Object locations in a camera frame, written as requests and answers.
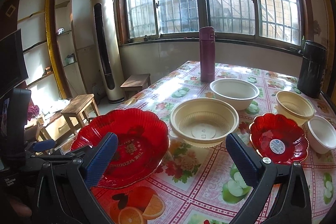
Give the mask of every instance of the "black container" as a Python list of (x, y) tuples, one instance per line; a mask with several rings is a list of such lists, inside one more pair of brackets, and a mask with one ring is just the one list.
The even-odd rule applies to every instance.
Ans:
[(327, 50), (322, 45), (306, 41), (297, 88), (312, 98), (318, 98), (325, 76)]

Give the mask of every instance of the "wooden stool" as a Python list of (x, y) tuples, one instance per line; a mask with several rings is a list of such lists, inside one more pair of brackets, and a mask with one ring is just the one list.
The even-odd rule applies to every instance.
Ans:
[(125, 83), (123, 83), (120, 87), (123, 90), (125, 100), (128, 99), (126, 96), (126, 91), (135, 91), (140, 92), (141, 90), (144, 90), (145, 84), (148, 84), (148, 86), (151, 85), (151, 74), (146, 73), (143, 75), (132, 75), (130, 78), (128, 78)]
[(70, 104), (65, 107), (65, 109), (61, 111), (61, 114), (64, 116), (70, 127), (70, 130), (73, 132), (74, 135), (77, 134), (77, 131), (73, 123), (71, 122), (70, 117), (75, 117), (80, 127), (83, 128), (85, 126), (85, 123), (83, 121), (82, 115), (87, 121), (89, 120), (88, 113), (85, 111), (85, 109), (89, 105), (92, 106), (93, 111), (96, 113), (97, 117), (99, 116), (98, 108), (93, 97), (93, 94), (78, 95), (74, 100), (70, 102)]

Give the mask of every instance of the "red glass bowl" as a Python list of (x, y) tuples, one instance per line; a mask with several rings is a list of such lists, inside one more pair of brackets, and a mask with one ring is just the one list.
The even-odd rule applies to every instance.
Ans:
[(297, 123), (281, 114), (265, 113), (250, 124), (250, 140), (260, 156), (276, 164), (304, 161), (309, 143)]
[(96, 146), (107, 132), (118, 136), (118, 148), (98, 186), (127, 187), (145, 179), (160, 165), (169, 148), (168, 127), (156, 114), (138, 108), (113, 110), (83, 127), (71, 151)]

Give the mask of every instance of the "thermos lid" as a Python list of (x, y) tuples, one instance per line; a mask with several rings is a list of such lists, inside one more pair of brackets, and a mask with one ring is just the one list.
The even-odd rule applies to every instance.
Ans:
[(321, 44), (307, 40), (303, 49), (303, 57), (315, 63), (325, 64), (326, 52), (327, 49)]
[(199, 29), (200, 40), (215, 40), (215, 31), (213, 27), (203, 27)]

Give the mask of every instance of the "speaker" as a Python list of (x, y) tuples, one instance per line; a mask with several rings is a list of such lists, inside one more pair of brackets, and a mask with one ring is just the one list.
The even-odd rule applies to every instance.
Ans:
[(115, 104), (124, 100), (120, 88), (124, 83), (124, 76), (119, 56), (113, 1), (90, 0), (90, 4), (93, 38), (100, 61), (101, 76), (109, 102)]

